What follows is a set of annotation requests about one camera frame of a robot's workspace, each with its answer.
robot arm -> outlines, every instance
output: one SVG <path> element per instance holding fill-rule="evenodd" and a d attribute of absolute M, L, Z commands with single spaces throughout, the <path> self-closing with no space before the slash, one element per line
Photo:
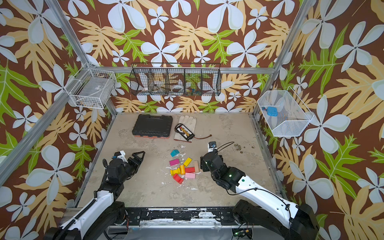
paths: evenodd
<path fill-rule="evenodd" d="M 116 199 L 124 189 L 123 183 L 137 173 L 144 155 L 144 151 L 136 152 L 127 160 L 124 151 L 116 152 L 109 166 L 103 159 L 105 173 L 100 188 L 94 191 L 94 198 L 59 228 L 50 228 L 44 240 L 97 239 L 111 224 L 123 222 L 125 206 Z"/>
<path fill-rule="evenodd" d="M 231 190 L 235 193 L 234 195 L 242 195 L 250 199 L 267 212 L 260 213 L 259 208 L 249 204 L 247 207 L 252 208 L 255 211 L 255 215 L 248 214 L 248 217 L 245 219 L 244 216 L 247 213 L 244 214 L 242 210 L 239 216 L 242 218 L 240 222 L 248 222 L 250 225 L 257 222 L 259 225 L 264 225 L 266 228 L 270 227 L 269 229 L 274 231 L 276 226 L 281 225 L 281 229 L 277 233 L 287 237 L 286 239 L 290 239 L 293 236 L 296 236 L 293 239 L 316 238 L 319 226 L 311 207 L 306 204 L 299 206 L 296 203 L 283 199 L 257 184 L 241 170 L 235 167 L 227 167 L 223 162 L 222 156 L 218 154 L 217 148 L 212 149 L 212 146 L 216 146 L 216 143 L 210 142 L 208 144 L 209 152 L 202 158 L 211 172 L 212 179 L 225 190 Z M 260 214 L 269 215 L 261 224 L 257 219 L 257 215 Z"/>

toy block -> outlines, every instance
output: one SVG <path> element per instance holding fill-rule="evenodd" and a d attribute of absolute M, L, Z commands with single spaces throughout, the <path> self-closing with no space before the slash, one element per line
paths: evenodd
<path fill-rule="evenodd" d="M 195 167 L 186 167 L 185 172 L 195 172 Z"/>
<path fill-rule="evenodd" d="M 181 177 L 179 177 L 179 175 L 175 174 L 173 175 L 173 179 L 178 182 L 179 184 L 182 184 L 184 179 L 182 179 Z"/>
<path fill-rule="evenodd" d="M 188 165 L 192 162 L 192 159 L 189 157 L 187 160 L 184 162 L 184 166 L 188 167 Z"/>
<path fill-rule="evenodd" d="M 180 174 L 185 174 L 185 166 L 180 165 Z"/>
<path fill-rule="evenodd" d="M 187 172 L 187 173 L 185 173 L 185 178 L 195 178 L 195 176 L 196 176 L 196 174 L 194 174 L 194 173 L 191 173 L 191 172 Z"/>
<path fill-rule="evenodd" d="M 171 171 L 170 171 L 170 174 L 171 174 L 171 176 L 173 176 L 173 175 L 175 175 L 175 174 L 180 174 L 180 168 L 177 168 L 177 169 L 175 169 L 175 170 L 171 170 Z"/>
<path fill-rule="evenodd" d="M 178 159 L 173 159 L 173 160 L 169 161 L 169 165 L 170 166 L 173 166 L 173 165 L 176 165 L 176 164 L 179 164 L 179 163 L 180 163 L 180 161 Z"/>
<path fill-rule="evenodd" d="M 176 156 L 177 154 L 179 154 L 180 152 L 178 151 L 178 150 L 173 150 L 171 153 L 170 153 L 170 155 L 172 156 L 172 157 L 174 157 L 174 156 Z"/>
<path fill-rule="evenodd" d="M 199 161 L 193 161 L 194 165 L 195 165 L 195 172 L 199 172 Z"/>

black tool case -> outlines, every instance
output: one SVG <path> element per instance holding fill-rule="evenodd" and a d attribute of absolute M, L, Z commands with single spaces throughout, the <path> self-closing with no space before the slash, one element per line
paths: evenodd
<path fill-rule="evenodd" d="M 133 127 L 132 134 L 137 137 L 169 138 L 172 120 L 172 116 L 140 114 Z"/>

red block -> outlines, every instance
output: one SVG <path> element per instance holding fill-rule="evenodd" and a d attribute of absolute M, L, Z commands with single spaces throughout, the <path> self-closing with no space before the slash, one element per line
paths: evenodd
<path fill-rule="evenodd" d="M 176 180 L 176 182 L 178 182 L 179 184 L 182 184 L 184 179 L 182 179 L 181 177 L 179 177 L 178 174 L 175 174 L 173 175 L 173 179 Z"/>
<path fill-rule="evenodd" d="M 195 172 L 195 167 L 186 167 L 185 172 Z"/>

white mesh basket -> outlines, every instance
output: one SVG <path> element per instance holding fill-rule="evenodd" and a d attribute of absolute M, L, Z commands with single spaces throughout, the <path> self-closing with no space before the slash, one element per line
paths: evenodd
<path fill-rule="evenodd" d="M 267 111 L 262 110 L 263 116 L 275 137 L 300 136 L 314 117 L 309 109 L 305 113 L 286 90 L 267 91 L 257 100 L 257 103 L 261 110 L 263 107 L 265 109 L 268 107 L 277 109 L 277 116 L 269 116 Z"/>
<path fill-rule="evenodd" d="M 94 68 L 85 71 L 68 94 L 77 107 L 104 109 L 115 88 L 115 73 Z"/>

